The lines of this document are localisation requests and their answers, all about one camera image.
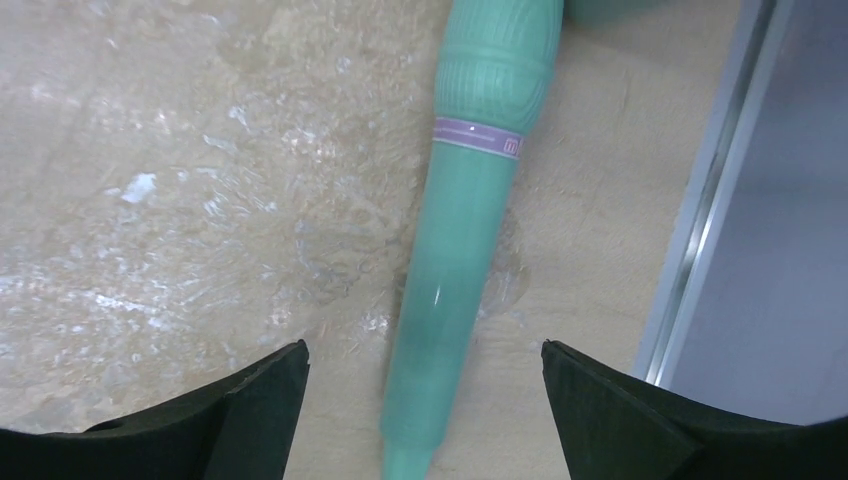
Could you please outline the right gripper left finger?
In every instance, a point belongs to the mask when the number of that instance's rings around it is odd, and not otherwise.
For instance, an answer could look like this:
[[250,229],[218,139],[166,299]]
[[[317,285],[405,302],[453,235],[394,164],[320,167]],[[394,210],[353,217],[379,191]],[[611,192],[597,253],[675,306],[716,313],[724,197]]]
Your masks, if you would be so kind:
[[280,479],[309,351],[291,343],[225,378],[81,433],[1,432],[4,479]]

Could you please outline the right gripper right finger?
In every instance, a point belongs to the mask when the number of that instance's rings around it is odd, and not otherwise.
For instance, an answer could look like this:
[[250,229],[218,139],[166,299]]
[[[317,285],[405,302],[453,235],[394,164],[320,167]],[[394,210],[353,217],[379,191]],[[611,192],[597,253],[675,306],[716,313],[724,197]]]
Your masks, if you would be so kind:
[[714,408],[560,342],[543,378],[576,480],[844,479],[847,420],[799,426]]

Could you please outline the mint green microphone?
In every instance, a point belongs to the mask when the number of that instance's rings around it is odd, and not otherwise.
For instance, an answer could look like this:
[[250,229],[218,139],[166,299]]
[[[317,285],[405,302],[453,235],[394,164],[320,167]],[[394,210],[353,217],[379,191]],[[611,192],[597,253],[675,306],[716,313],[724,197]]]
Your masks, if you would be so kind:
[[445,438],[524,140],[554,77],[563,12],[561,0],[452,5],[381,413],[385,479],[424,478]]

